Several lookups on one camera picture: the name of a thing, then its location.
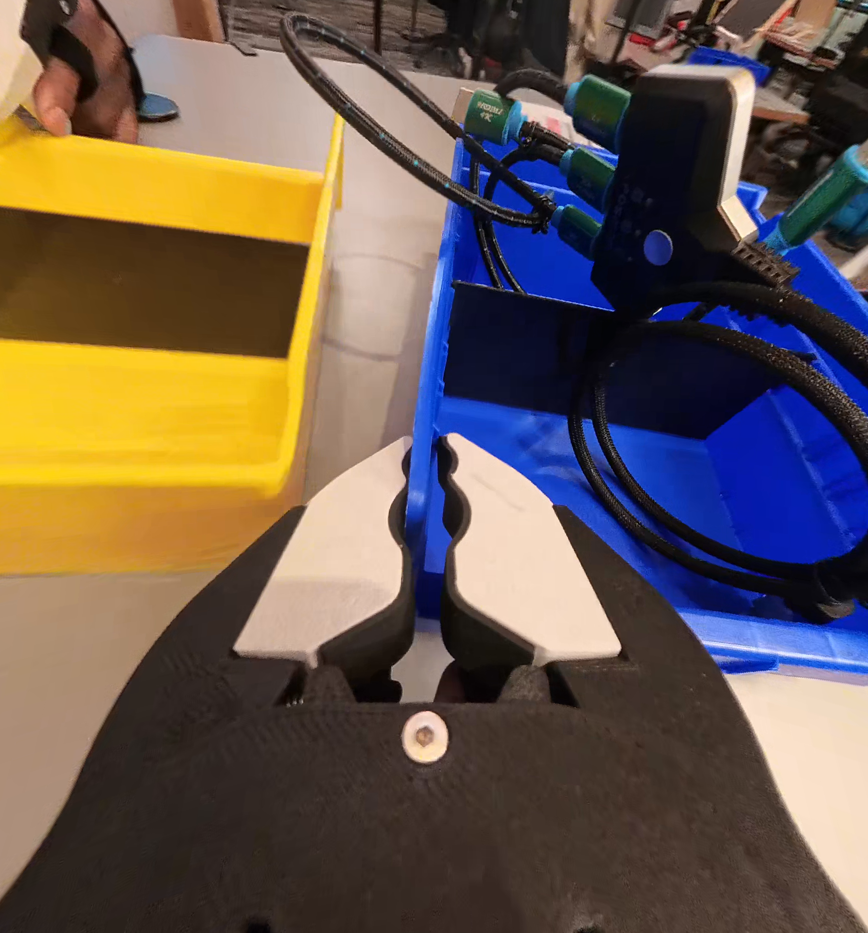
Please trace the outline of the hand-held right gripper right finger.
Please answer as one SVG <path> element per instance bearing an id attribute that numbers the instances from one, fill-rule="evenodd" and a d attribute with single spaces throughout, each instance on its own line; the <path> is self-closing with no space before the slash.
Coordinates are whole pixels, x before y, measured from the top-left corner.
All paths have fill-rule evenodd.
<path id="1" fill-rule="evenodd" d="M 439 439 L 444 560 L 440 628 L 466 670 L 616 658 L 620 640 L 554 504 L 457 433 Z"/>

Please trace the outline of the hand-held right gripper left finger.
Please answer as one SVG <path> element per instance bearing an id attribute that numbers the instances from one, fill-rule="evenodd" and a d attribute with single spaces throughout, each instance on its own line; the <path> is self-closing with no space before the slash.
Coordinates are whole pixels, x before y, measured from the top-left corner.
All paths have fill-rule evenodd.
<path id="1" fill-rule="evenodd" d="M 412 440 L 350 467 L 304 507 L 233 646 L 310 669 L 389 670 L 414 640 L 404 510 Z"/>

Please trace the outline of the blue plastic crate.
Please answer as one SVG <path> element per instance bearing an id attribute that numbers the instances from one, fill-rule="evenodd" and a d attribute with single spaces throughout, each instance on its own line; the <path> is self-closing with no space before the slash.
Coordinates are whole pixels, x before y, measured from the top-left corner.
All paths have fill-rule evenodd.
<path id="1" fill-rule="evenodd" d="M 498 228 L 526 290 L 488 279 L 469 213 L 449 204 L 417 397 L 420 465 L 407 524 L 423 615 L 436 615 L 450 537 L 436 446 L 456 433 L 568 507 L 669 600 L 721 666 L 794 667 L 868 681 L 868 609 L 826 625 L 780 600 L 689 573 L 635 541 L 588 487 L 567 411 L 590 328 L 611 309 L 590 263 L 561 243 Z M 831 424 L 749 360 L 687 341 L 640 346 L 612 371 L 607 411 L 628 469 L 663 508 L 701 534 L 777 561 L 848 551 L 868 525 L 868 485 Z"/>
<path id="2" fill-rule="evenodd" d="M 702 45 L 694 48 L 684 60 L 684 63 L 690 65 L 743 68 L 751 73 L 758 87 L 764 87 L 771 75 L 770 66 L 748 55 Z"/>

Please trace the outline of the yellow plastic bin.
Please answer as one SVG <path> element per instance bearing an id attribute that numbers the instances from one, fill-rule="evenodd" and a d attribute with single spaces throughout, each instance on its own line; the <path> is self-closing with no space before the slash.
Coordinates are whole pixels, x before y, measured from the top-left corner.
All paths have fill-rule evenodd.
<path id="1" fill-rule="evenodd" d="M 321 171 L 0 127 L 0 576 L 192 570 L 300 504 Z"/>

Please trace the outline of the black braided cable grey plug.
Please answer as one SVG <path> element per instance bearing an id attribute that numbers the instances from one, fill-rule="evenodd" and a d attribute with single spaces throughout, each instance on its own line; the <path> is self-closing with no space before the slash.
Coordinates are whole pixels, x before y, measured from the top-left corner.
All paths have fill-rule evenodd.
<path id="1" fill-rule="evenodd" d="M 611 322 L 588 343 L 568 411 L 580 470 L 608 514 L 635 540 L 700 577 L 781 599 L 806 621 L 827 625 L 868 607 L 868 528 L 849 552 L 813 564 L 773 561 L 709 538 L 661 507 L 633 477 L 611 437 L 608 372 L 640 344 L 678 337 L 759 364 L 803 396 L 859 461 L 868 484 L 868 415 L 843 388 L 795 352 L 751 334 L 704 323 L 716 307 L 792 326 L 868 390 L 868 337 L 792 286 L 798 274 L 761 243 L 744 243 L 718 263 L 718 278 L 661 275 L 631 297 L 609 297 Z"/>

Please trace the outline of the black hdmi switch box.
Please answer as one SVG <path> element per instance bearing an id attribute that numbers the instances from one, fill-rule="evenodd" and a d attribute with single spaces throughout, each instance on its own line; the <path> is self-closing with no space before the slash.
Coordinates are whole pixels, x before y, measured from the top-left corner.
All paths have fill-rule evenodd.
<path id="1" fill-rule="evenodd" d="M 618 312 L 690 284 L 761 282 L 738 196 L 756 85 L 742 67 L 663 64 L 636 83 L 591 281 Z"/>

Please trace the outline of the person's left hand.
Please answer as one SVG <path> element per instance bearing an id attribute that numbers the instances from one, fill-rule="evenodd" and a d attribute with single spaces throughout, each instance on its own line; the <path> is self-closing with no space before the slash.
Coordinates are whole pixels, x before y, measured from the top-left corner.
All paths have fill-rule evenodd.
<path id="1" fill-rule="evenodd" d="M 92 1 L 78 2 L 67 27 L 90 52 L 97 89 L 89 100 L 80 101 L 78 73 L 50 57 L 33 94 L 38 123 L 57 137 L 78 134 L 136 145 L 138 108 L 125 41 Z"/>

